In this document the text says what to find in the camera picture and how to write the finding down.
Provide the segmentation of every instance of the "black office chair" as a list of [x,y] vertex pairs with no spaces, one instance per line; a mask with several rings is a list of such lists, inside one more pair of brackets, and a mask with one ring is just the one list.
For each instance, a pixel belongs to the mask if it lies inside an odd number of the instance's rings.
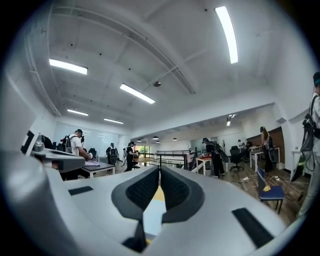
[[93,147],[90,148],[89,153],[91,153],[93,155],[93,158],[96,158],[97,151],[95,148],[93,148]]
[[230,161],[231,163],[235,164],[235,166],[231,166],[230,171],[234,168],[237,168],[238,172],[240,168],[244,169],[242,166],[238,165],[242,161],[242,155],[240,154],[240,149],[239,148],[230,149],[230,154],[231,154]]

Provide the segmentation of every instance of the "black panel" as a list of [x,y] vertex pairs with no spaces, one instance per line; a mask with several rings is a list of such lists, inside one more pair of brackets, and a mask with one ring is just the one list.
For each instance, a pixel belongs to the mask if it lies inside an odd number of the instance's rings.
[[28,131],[27,133],[28,138],[26,139],[25,144],[21,147],[21,152],[25,155],[28,151],[28,148],[32,142],[32,139],[34,138],[34,134],[31,131]]
[[167,210],[162,216],[162,223],[188,220],[205,201],[205,194],[196,182],[167,167],[161,169],[161,188]]
[[90,186],[83,186],[83,187],[78,187],[78,188],[74,188],[74,189],[70,189],[68,190],[71,196],[74,195],[78,195],[78,194],[82,194],[88,191],[94,190],[92,187]]
[[246,208],[233,210],[232,213],[257,248],[274,238]]
[[157,166],[116,186],[111,193],[111,200],[119,213],[128,219],[138,221],[134,237],[128,238],[123,245],[142,252],[147,246],[143,226],[143,213],[154,197],[159,186]]

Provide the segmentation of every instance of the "fluorescent light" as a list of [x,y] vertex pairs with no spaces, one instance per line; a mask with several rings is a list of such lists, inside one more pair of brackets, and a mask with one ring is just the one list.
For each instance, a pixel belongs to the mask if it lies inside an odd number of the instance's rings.
[[119,121],[114,121],[114,120],[110,120],[110,119],[104,119],[104,121],[109,121],[109,122],[113,122],[113,123],[117,123],[117,124],[124,124],[123,122],[119,122]]
[[126,91],[127,93],[130,93],[138,98],[140,98],[141,100],[144,100],[150,104],[155,103],[155,101],[145,95],[143,95],[142,93],[136,91],[135,89],[132,89],[131,87],[125,85],[124,83],[120,86],[120,89]]
[[229,47],[230,61],[231,64],[238,62],[238,50],[235,31],[232,26],[232,22],[225,6],[215,8],[216,14],[218,15],[220,22],[222,24],[226,41]]
[[74,72],[78,72],[81,74],[86,75],[88,73],[88,69],[86,67],[83,66],[77,66],[77,65],[73,65],[67,62],[63,62],[63,61],[59,61],[59,60],[55,60],[55,59],[49,59],[50,65],[54,66],[54,67],[59,67],[59,68],[63,68],[66,70],[71,70]]
[[74,110],[71,110],[71,109],[68,109],[68,112],[75,113],[75,114],[79,114],[79,115],[83,115],[83,116],[88,116],[88,114],[86,114],[86,113],[74,111]]

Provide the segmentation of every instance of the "glass wall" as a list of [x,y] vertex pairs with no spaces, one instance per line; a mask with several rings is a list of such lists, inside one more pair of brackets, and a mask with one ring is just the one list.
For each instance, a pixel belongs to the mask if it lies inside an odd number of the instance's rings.
[[118,149],[118,151],[122,150],[118,148],[119,135],[116,133],[93,130],[62,122],[56,123],[53,142],[56,142],[58,145],[61,143],[60,140],[62,140],[66,135],[74,133],[77,129],[81,129],[83,131],[84,143],[82,147],[86,149],[87,152],[93,148],[96,151],[96,156],[105,156],[106,150],[110,146],[110,143],[114,143],[114,146]]

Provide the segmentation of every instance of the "man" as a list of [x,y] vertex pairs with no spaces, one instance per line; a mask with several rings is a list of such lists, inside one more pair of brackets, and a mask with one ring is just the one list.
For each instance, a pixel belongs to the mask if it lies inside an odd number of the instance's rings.
[[127,164],[127,167],[126,167],[126,170],[125,172],[128,172],[128,171],[131,171],[132,170],[132,166],[134,164],[134,156],[137,156],[138,153],[134,153],[132,147],[135,145],[135,143],[133,141],[131,141],[128,145],[128,147],[126,148],[126,153],[127,153],[127,156],[126,156],[126,164]]
[[[316,72],[313,75],[314,82],[314,93],[312,95],[312,100],[314,99],[313,108],[310,109],[310,114],[313,121],[316,124],[316,128],[320,128],[320,72]],[[320,139],[314,137],[313,139],[313,157],[309,158],[309,161],[314,161],[314,170],[311,175],[309,188],[304,199],[304,202],[301,206],[301,209],[298,213],[298,218],[304,216],[311,204],[316,199],[316,196],[319,192],[320,187]]]
[[111,143],[110,144],[110,147],[108,147],[105,151],[106,155],[107,155],[107,158],[108,158],[108,164],[111,165],[111,155],[115,155],[115,157],[117,157],[117,154],[118,154],[118,150],[117,148],[115,147],[115,144],[114,143]]
[[222,176],[225,175],[224,165],[220,158],[220,154],[218,153],[218,150],[217,150],[217,143],[214,143],[213,141],[209,141],[207,138],[203,138],[202,143],[205,144],[206,152],[211,153],[211,158],[212,158],[213,168],[214,168],[213,177],[219,178],[219,171]]
[[[78,129],[74,133],[71,133],[69,135],[71,150],[73,155],[82,156],[86,161],[88,161],[88,160],[91,160],[92,157],[89,154],[87,154],[87,152],[84,151],[84,149],[82,148],[82,143],[80,140],[80,138],[82,137],[82,134],[83,134],[82,130]],[[60,175],[62,179],[66,181],[77,180],[78,175],[82,175],[86,178],[89,177],[89,174],[82,169],[76,169],[76,170],[60,173]]]

